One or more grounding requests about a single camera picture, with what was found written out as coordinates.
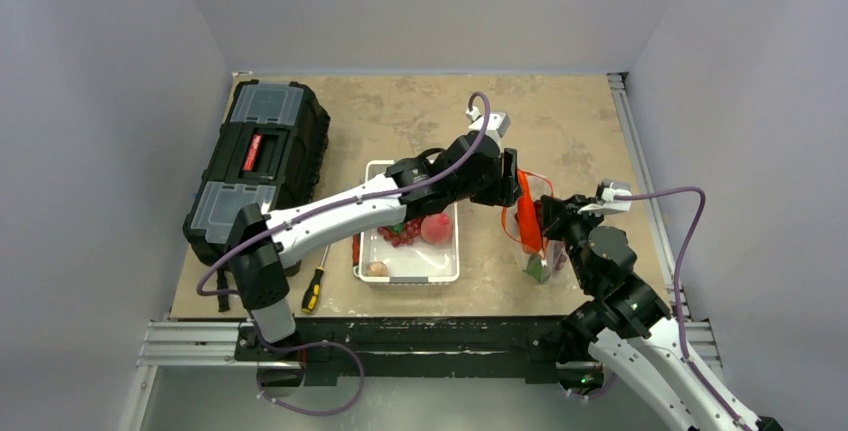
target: plastic bag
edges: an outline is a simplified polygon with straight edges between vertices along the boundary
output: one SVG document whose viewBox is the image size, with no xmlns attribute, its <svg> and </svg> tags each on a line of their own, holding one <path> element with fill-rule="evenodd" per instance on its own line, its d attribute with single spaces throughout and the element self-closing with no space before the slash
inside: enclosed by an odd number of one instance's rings
<svg viewBox="0 0 848 431">
<path fill-rule="evenodd" d="M 519 182 L 524 195 L 515 205 L 501 211 L 501 226 L 512 241 L 510 249 L 521 271 L 545 283 L 565 264 L 565 246 L 562 241 L 550 241 L 541 236 L 535 212 L 539 204 L 533 203 L 543 194 L 553 196 L 554 186 L 548 178 L 522 170 L 519 170 Z"/>
</svg>

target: transparent toolbox compartment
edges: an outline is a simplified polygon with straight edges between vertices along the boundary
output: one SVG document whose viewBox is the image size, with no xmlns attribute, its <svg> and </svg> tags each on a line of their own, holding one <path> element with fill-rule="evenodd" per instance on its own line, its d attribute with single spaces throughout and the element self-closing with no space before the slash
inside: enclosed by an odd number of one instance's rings
<svg viewBox="0 0 848 431">
<path fill-rule="evenodd" d="M 371 161 L 365 167 L 365 180 L 382 174 L 394 161 Z M 459 278 L 459 220 L 456 203 L 444 211 L 453 222 L 453 234 L 447 243 L 433 246 L 420 237 L 411 245 L 397 248 L 383 239 L 376 229 L 360 236 L 359 272 L 356 277 L 369 284 L 449 284 Z M 388 277 L 365 276 L 369 263 L 382 261 Z"/>
</svg>

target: black toolbox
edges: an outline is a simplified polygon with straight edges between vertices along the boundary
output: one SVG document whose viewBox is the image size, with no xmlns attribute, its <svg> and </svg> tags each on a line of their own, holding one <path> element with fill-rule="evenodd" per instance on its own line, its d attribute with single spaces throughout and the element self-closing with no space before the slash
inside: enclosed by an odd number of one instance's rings
<svg viewBox="0 0 848 431">
<path fill-rule="evenodd" d="M 236 213 L 257 203 L 263 213 L 312 199 L 327 149 L 330 116 L 309 87 L 239 83 L 203 171 L 183 234 L 201 263 L 226 250 Z M 296 274 L 300 263 L 286 269 Z"/>
</svg>

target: wooden tabletop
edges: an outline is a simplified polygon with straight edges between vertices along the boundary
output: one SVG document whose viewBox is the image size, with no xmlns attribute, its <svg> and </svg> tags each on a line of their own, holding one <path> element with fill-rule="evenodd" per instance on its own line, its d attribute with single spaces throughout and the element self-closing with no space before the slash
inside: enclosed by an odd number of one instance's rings
<svg viewBox="0 0 848 431">
<path fill-rule="evenodd" d="M 331 116 L 316 199 L 358 184 L 368 161 L 449 145 L 465 134 L 463 111 L 468 96 L 478 90 L 489 96 L 494 111 L 509 114 L 512 125 L 504 146 L 518 150 L 519 167 L 547 176 L 556 196 L 594 194 L 604 178 L 629 182 L 634 193 L 639 191 L 604 76 L 280 76 L 262 81 L 310 86 Z M 564 315 L 586 301 L 569 266 L 546 284 L 519 271 L 501 228 L 500 208 L 461 202 L 459 223 L 461 274 L 449 285 L 369 286 L 351 272 L 351 240 L 337 242 L 313 316 Z M 644 207 L 634 203 L 629 213 L 607 218 L 605 224 L 627 232 L 639 256 L 636 272 L 665 297 Z M 289 279 L 289 302 L 297 315 L 322 251 L 304 258 L 301 272 Z M 231 298 L 231 311 L 219 313 L 216 299 L 195 293 L 205 270 L 189 249 L 171 316 L 246 316 L 238 298 Z M 214 281 L 207 287 L 212 289 Z"/>
</svg>

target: yellow and black screwdriver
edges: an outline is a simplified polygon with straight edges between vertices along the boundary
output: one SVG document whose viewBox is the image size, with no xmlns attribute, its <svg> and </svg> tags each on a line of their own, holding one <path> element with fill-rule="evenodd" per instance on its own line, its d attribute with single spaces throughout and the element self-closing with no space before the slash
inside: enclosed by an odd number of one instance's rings
<svg viewBox="0 0 848 431">
<path fill-rule="evenodd" d="M 318 306 L 318 297 L 321 296 L 321 278 L 324 277 L 324 263 L 327 262 L 327 254 L 330 252 L 330 247 L 324 248 L 324 255 L 321 256 L 321 264 L 315 268 L 315 274 L 312 276 L 312 281 L 303 293 L 303 301 L 300 303 L 300 310 L 306 314 L 312 314 L 315 307 Z"/>
</svg>

